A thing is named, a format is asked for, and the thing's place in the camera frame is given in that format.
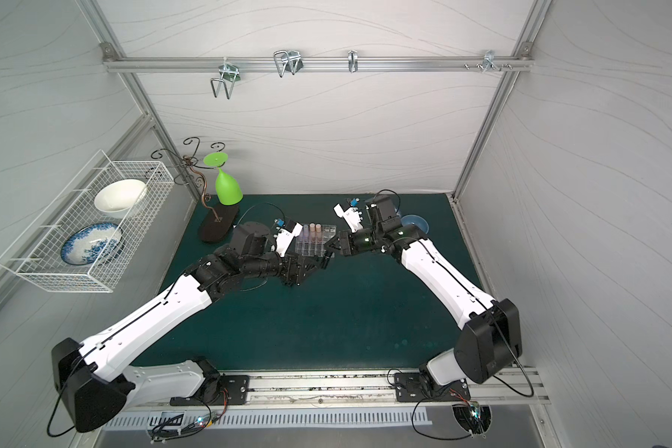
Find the black lipstick tube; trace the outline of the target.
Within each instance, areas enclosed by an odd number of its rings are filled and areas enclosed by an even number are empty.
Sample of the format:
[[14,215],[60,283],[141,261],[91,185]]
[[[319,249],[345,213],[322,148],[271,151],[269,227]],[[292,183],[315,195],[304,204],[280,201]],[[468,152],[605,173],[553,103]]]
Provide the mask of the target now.
[[326,270],[329,266],[330,261],[334,258],[332,252],[326,252],[325,255],[321,258],[320,268]]

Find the pale pink lipstick tube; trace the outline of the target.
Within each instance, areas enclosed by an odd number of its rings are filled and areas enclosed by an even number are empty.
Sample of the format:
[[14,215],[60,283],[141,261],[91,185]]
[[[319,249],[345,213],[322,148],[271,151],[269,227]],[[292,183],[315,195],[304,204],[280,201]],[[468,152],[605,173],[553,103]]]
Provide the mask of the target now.
[[309,224],[309,238],[311,242],[315,242],[315,239],[317,239],[317,227],[315,227],[315,223]]

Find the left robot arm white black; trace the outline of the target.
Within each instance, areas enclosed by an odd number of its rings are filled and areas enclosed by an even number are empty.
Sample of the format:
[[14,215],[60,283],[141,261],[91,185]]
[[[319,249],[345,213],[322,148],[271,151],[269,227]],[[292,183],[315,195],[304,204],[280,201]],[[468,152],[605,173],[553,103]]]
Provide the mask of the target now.
[[299,285],[330,256],[306,257],[292,249],[301,228],[287,222],[277,234],[257,222],[236,228],[231,242],[192,263],[157,297],[106,330],[52,349],[58,401],[73,428],[85,433],[122,410],[159,399],[211,403],[220,395],[220,373],[207,360],[141,368],[133,362],[158,339],[253,278]]

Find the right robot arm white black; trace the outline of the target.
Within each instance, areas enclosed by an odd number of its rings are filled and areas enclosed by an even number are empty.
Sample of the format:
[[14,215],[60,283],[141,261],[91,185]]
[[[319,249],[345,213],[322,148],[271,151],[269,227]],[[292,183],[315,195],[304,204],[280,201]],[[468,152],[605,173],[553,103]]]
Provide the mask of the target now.
[[439,386],[468,379],[483,384],[517,362],[523,353],[520,313],[510,300],[498,301],[470,282],[416,224],[405,224],[388,196],[375,195],[361,208],[358,199],[334,205],[348,229],[329,241],[344,257],[366,252],[392,256],[414,274],[449,312],[460,334],[452,349],[429,360],[427,376]]

